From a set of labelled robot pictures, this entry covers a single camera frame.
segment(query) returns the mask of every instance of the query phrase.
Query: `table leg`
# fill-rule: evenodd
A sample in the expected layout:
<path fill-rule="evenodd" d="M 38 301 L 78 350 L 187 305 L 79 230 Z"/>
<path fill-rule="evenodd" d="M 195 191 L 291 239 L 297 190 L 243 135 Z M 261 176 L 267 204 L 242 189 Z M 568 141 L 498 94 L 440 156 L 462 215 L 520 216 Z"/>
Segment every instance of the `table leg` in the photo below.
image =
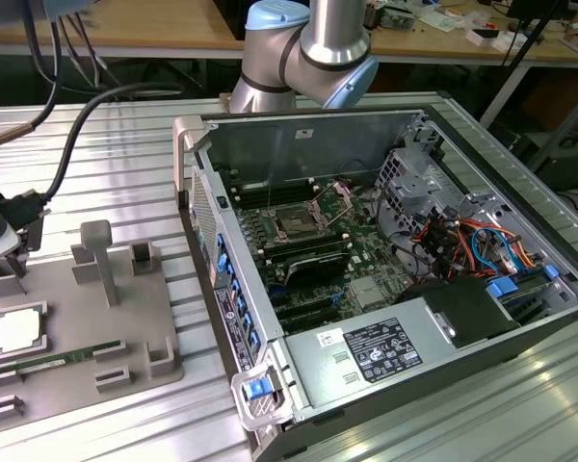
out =
<path fill-rule="evenodd" d="M 578 104 L 565 118 L 556 132 L 548 139 L 541 149 L 527 162 L 527 167 L 536 171 L 550 158 L 552 152 L 559 147 L 561 141 L 571 132 L 578 123 Z"/>
<path fill-rule="evenodd" d="M 484 115 L 482 115 L 482 118 L 480 119 L 480 123 L 482 123 L 482 125 L 484 125 L 485 128 L 488 128 L 492 123 L 492 121 L 501 112 L 503 106 L 505 106 L 505 103 L 508 102 L 508 99 L 510 99 L 512 93 L 518 88 L 518 85 L 520 85 L 520 82 L 522 81 L 526 73 L 529 71 L 529 68 L 530 67 L 527 65 L 523 66 L 520 65 L 519 67 L 517 67 L 516 70 L 510 76 L 510 78 L 503 85 L 503 87 L 499 90 L 497 95 L 490 103 L 490 106 L 488 106 L 488 109 L 486 109 L 486 112 L 484 113 Z"/>

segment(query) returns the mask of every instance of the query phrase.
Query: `blue connector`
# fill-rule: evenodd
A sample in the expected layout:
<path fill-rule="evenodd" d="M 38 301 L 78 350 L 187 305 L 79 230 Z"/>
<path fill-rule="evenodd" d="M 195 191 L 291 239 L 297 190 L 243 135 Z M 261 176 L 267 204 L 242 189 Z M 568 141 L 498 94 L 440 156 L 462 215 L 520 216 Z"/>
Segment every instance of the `blue connector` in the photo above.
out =
<path fill-rule="evenodd" d="M 247 311 L 247 303 L 244 301 L 243 296 L 238 296 L 238 316 L 241 318 Z"/>
<path fill-rule="evenodd" d="M 247 396 L 248 401 L 253 399 L 263 398 L 267 395 L 271 395 L 274 392 L 274 387 L 272 386 L 272 380 L 269 378 L 260 378 L 259 380 L 253 380 L 252 382 L 244 384 L 244 392 Z"/>
<path fill-rule="evenodd" d="M 254 351 L 254 354 L 257 354 L 257 351 L 259 351 L 259 347 L 261 346 L 261 342 L 259 342 L 259 336 L 257 335 L 257 333 L 253 330 L 252 332 L 250 332 L 250 345 L 252 346 L 252 350 Z"/>
<path fill-rule="evenodd" d="M 250 327 L 251 327 L 251 326 L 252 326 L 252 318 L 250 317 L 250 314 L 249 314 L 249 313 L 246 313 L 246 314 L 244 315 L 244 324 L 243 324 L 243 327 L 244 327 L 244 331 L 247 333 L 247 335 L 249 334 L 249 331 L 250 331 Z"/>
<path fill-rule="evenodd" d="M 237 279 L 234 279 L 233 282 L 231 283 L 231 289 L 233 290 L 233 292 L 235 292 L 236 295 L 239 295 L 242 292 L 242 289 L 240 288 L 240 283 L 238 282 Z"/>
<path fill-rule="evenodd" d="M 490 284 L 488 284 L 488 291 L 497 298 L 511 294 L 517 290 L 518 286 L 515 285 L 509 276 L 499 277 L 490 281 Z"/>
<path fill-rule="evenodd" d="M 225 272 L 227 270 L 227 264 L 229 262 L 229 257 L 227 257 L 226 253 L 221 254 L 219 257 L 219 263 L 216 264 L 216 268 L 218 268 L 219 272 Z"/>
<path fill-rule="evenodd" d="M 559 277 L 559 270 L 554 267 L 554 265 L 546 265 L 543 267 L 543 272 L 546 273 L 550 279 L 556 279 Z"/>

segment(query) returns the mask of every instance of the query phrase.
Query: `wooden table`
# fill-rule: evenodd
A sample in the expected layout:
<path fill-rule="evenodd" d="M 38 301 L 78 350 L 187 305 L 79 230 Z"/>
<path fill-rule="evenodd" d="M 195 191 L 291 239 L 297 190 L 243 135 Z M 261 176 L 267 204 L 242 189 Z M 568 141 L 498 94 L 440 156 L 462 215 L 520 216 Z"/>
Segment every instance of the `wooden table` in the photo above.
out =
<path fill-rule="evenodd" d="M 487 12 L 506 29 L 510 19 L 476 0 L 454 7 L 463 13 Z M 106 57 L 240 59 L 243 43 L 233 38 L 212 0 L 103 0 L 89 10 L 89 34 Z M 578 53 L 560 42 L 562 27 L 551 23 L 483 117 L 488 125 L 533 66 L 578 67 Z M 39 25 L 43 53 L 50 53 L 49 30 Z M 383 63 L 499 65 L 503 53 L 474 45 L 464 30 L 443 33 L 421 21 L 411 32 L 379 29 L 372 53 Z M 23 27 L 0 30 L 0 54 L 29 54 Z"/>

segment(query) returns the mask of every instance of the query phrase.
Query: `lab equipment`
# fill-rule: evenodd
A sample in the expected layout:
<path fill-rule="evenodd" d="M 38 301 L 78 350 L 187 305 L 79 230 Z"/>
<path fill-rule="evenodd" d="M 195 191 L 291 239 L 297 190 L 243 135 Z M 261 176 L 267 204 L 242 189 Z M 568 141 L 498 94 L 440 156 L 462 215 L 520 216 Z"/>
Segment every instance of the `lab equipment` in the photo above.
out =
<path fill-rule="evenodd" d="M 175 122 L 178 206 L 256 460 L 578 319 L 577 251 L 445 116 L 417 104 Z M 247 399 L 262 379 L 274 392 Z"/>
<path fill-rule="evenodd" d="M 352 107 L 368 90 L 378 62 L 368 54 L 360 0 L 285 0 L 250 7 L 242 75 L 228 101 L 232 113 L 295 107 L 296 91 L 324 108 Z"/>

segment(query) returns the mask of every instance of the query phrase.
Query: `aluminum extrusion table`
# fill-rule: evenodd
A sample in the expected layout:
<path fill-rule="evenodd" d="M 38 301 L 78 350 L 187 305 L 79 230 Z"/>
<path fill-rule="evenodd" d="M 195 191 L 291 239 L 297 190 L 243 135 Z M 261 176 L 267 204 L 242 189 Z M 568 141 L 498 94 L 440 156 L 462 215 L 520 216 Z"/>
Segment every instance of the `aluminum extrusion table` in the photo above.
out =
<path fill-rule="evenodd" d="M 502 159 L 502 146 L 453 100 L 402 93 L 367 97 L 361 104 L 407 103 L 435 105 L 578 250 L 578 223 L 569 219 L 563 202 L 519 164 Z M 37 109 L 0 109 L 0 131 Z M 2 193 L 48 186 L 79 109 L 59 107 L 35 134 L 0 148 Z M 67 255 L 84 220 L 108 219 L 114 247 L 153 240 L 162 252 L 184 378 L 1 432 L 0 460 L 250 460 L 173 197 L 173 119 L 220 109 L 216 100 L 204 100 L 112 104 L 95 111 L 51 203 L 43 246 L 31 258 L 34 263 Z M 475 173 L 455 174 L 479 188 Z M 368 457 L 578 460 L 578 322 L 509 363 L 347 431 L 295 460 Z"/>

